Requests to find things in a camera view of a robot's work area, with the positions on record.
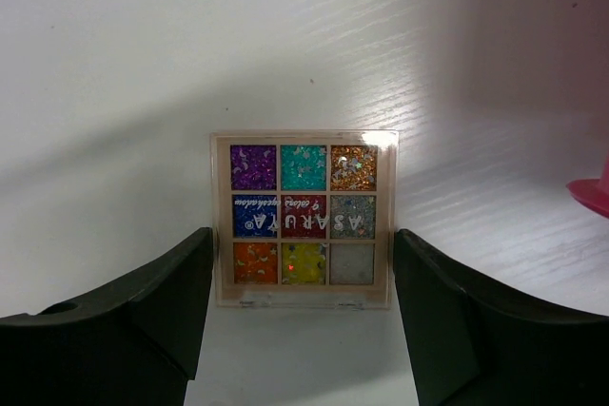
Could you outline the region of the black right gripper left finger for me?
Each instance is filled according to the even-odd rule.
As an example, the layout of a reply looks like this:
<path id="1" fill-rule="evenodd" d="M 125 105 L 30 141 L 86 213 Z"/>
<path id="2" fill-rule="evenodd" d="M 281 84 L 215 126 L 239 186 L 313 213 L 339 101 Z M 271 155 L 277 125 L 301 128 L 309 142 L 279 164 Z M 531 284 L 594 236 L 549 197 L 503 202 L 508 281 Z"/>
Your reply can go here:
<path id="1" fill-rule="evenodd" d="M 212 231 L 202 227 L 86 294 L 2 318 L 2 404 L 183 404 L 212 271 Z"/>

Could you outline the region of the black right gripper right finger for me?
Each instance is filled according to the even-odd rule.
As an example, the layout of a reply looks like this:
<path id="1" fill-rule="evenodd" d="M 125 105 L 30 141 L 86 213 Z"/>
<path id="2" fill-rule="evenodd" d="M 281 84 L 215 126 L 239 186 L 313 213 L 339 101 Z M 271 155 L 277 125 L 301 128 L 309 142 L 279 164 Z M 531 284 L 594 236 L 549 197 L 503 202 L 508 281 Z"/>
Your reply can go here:
<path id="1" fill-rule="evenodd" d="M 607 404 L 607 317 L 525 294 L 406 229 L 393 266 L 421 405 Z"/>

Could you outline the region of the pink drawer black knob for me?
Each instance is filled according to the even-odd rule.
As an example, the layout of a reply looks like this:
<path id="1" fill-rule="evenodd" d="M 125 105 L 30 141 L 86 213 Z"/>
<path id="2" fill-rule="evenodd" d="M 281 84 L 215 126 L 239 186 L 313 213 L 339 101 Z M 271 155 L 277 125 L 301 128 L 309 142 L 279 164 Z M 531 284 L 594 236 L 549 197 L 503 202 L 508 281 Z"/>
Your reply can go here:
<path id="1" fill-rule="evenodd" d="M 609 216 L 609 162 L 605 159 L 599 178 L 574 180 L 566 185 L 571 197 L 579 204 L 601 215 Z"/>

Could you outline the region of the glitter nine-colour palette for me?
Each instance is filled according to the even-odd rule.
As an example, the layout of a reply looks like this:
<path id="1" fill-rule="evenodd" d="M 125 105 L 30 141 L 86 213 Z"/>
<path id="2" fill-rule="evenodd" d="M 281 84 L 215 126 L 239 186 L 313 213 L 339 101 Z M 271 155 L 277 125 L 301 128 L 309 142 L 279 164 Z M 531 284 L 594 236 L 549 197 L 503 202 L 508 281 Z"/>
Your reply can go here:
<path id="1" fill-rule="evenodd" d="M 387 308 L 398 148 L 394 130 L 213 134 L 217 302 Z"/>

